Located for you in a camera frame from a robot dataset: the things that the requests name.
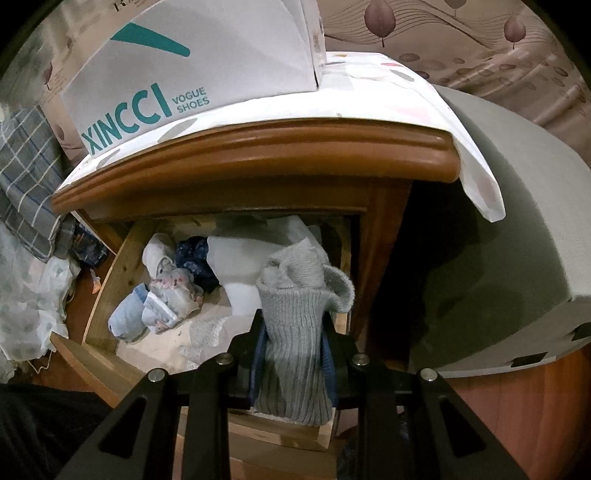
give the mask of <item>blue fabric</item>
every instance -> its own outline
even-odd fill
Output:
[[[219,287],[219,282],[213,270],[207,263],[209,246],[204,236],[192,236],[177,244],[174,253],[174,263],[177,268],[186,268],[193,274],[193,282],[200,286],[205,293],[211,293]]]
[[[326,393],[334,408],[338,408],[339,397],[336,392],[336,368],[335,362],[330,352],[329,340],[324,331],[320,340],[320,354],[322,356],[322,373],[324,373],[324,383],[326,384]]]
[[[251,386],[248,394],[248,399],[251,401],[251,405],[255,404],[255,400],[258,397],[259,387],[262,382],[263,367],[265,365],[265,352],[267,351],[267,329],[265,324],[261,325],[261,331],[259,332],[259,338],[256,343],[255,355],[252,360],[251,368]]]
[[[132,342],[144,332],[146,325],[142,322],[142,312],[147,296],[148,289],[140,283],[117,305],[109,318],[109,331],[116,338]]]

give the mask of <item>gray sock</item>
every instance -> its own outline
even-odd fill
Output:
[[[323,265],[309,239],[270,255],[256,286],[269,336],[255,408],[304,425],[324,425],[332,405],[320,357],[322,316],[348,312],[350,279]]]

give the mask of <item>light blue sock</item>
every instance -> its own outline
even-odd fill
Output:
[[[148,289],[140,283],[117,305],[109,318],[109,330],[114,337],[131,342],[144,332],[146,325],[142,322],[142,312],[147,296]]]

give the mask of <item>folded sock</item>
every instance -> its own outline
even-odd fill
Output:
[[[320,356],[326,310],[348,312],[353,284],[309,239],[270,255],[256,284],[268,334],[255,408],[304,425],[330,420]]]
[[[148,290],[141,283],[117,305],[109,317],[109,331],[115,337],[131,342],[144,332],[142,312],[147,295]]]
[[[155,233],[144,248],[142,262],[150,278],[174,269],[174,242],[166,233]]]
[[[203,289],[184,268],[163,272],[150,282],[141,318],[153,333],[173,328],[203,305]]]

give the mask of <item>plaid blanket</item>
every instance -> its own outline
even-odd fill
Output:
[[[75,219],[51,210],[62,183],[62,150],[39,107],[0,124],[0,220],[39,260],[66,258]]]

